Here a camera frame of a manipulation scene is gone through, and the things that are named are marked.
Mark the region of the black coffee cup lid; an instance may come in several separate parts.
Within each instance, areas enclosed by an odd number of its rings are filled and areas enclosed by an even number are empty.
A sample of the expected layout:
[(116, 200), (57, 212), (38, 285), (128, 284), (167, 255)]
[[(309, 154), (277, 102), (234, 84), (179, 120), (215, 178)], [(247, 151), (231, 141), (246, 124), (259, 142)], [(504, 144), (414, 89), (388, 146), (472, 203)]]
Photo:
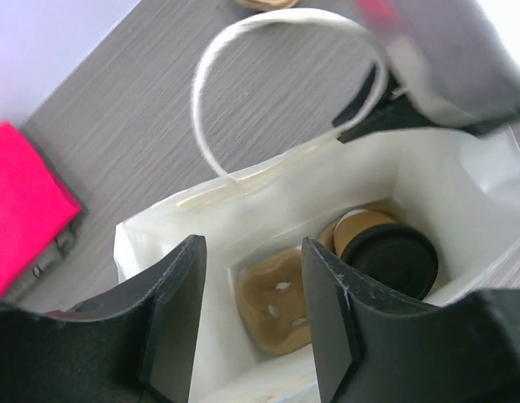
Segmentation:
[(439, 271), (428, 238), (406, 224), (385, 223), (358, 233), (340, 259), (348, 266), (406, 296), (423, 300)]

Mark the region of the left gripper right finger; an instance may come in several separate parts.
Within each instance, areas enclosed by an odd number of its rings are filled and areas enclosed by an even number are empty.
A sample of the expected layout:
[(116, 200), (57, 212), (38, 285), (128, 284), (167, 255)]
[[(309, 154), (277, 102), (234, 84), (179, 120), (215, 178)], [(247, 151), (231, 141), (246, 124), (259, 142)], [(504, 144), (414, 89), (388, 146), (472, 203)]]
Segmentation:
[(520, 402), (520, 290), (433, 306), (302, 242), (323, 402)]

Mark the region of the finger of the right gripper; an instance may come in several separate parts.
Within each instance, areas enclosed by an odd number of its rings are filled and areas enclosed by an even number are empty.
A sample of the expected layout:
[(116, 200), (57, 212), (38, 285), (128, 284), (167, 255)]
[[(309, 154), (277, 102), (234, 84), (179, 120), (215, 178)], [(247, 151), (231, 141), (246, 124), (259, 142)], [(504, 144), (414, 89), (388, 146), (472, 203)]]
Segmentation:
[[(333, 127), (338, 128), (348, 123), (362, 109), (371, 94), (371, 89), (376, 80), (376, 72), (377, 65), (374, 64), (353, 100), (332, 120)], [(345, 129), (339, 136), (339, 142), (346, 144), (376, 132), (443, 127), (442, 124), (436, 123), (420, 113), (406, 93), (397, 95), (395, 91), (401, 88), (394, 74), (389, 71), (386, 89), (380, 96), (378, 103), (362, 122), (357, 123), (353, 128)], [(518, 120), (520, 120), (520, 110), (499, 118), (489, 118), (466, 125), (454, 125), (452, 128), (479, 138), (494, 129)]]

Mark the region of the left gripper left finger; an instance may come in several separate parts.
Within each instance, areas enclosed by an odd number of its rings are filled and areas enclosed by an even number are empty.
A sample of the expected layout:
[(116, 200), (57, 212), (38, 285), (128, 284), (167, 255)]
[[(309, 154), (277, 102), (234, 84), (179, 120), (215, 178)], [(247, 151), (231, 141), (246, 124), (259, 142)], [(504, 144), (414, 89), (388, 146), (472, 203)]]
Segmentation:
[(69, 311), (0, 301), (0, 402), (185, 402), (206, 276), (205, 238)]

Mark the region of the light blue paper bag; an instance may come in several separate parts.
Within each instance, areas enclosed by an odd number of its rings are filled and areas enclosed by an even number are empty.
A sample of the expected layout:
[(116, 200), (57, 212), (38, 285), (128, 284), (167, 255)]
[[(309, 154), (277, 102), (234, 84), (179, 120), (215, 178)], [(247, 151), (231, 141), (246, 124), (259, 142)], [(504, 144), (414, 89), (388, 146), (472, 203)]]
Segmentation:
[[(202, 91), (231, 42), (276, 23), (324, 25), (351, 34), (371, 48), (376, 80), (348, 123), (228, 173), (207, 145)], [(479, 138), (443, 126), (376, 132), (340, 143), (342, 132), (362, 122), (378, 103), (389, 71), (394, 74), (385, 49), (364, 23), (316, 8), (245, 18), (207, 46), (192, 81), (190, 110), (197, 146), (216, 178), (121, 222), (114, 241), (121, 284), (187, 237), (205, 238), (206, 276), (185, 402), (323, 402), (312, 334), (311, 343), (296, 352), (264, 352), (239, 315), (235, 285), (255, 262), (282, 249), (302, 251), (305, 238), (317, 241), (336, 217), (368, 203), (399, 208), (402, 224), (435, 247), (438, 275), (421, 302), (441, 307), (476, 290), (520, 290), (520, 120)], [(399, 84), (395, 93), (408, 95)]]

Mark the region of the brown paper coffee cup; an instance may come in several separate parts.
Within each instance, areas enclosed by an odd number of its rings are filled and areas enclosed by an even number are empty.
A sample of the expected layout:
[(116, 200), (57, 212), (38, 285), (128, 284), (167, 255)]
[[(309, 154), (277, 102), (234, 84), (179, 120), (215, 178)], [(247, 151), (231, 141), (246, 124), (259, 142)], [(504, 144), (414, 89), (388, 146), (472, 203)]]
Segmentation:
[(340, 257), (347, 245), (366, 229), (390, 223), (397, 223), (397, 220), (385, 212), (363, 208), (347, 212), (334, 228), (335, 254)]

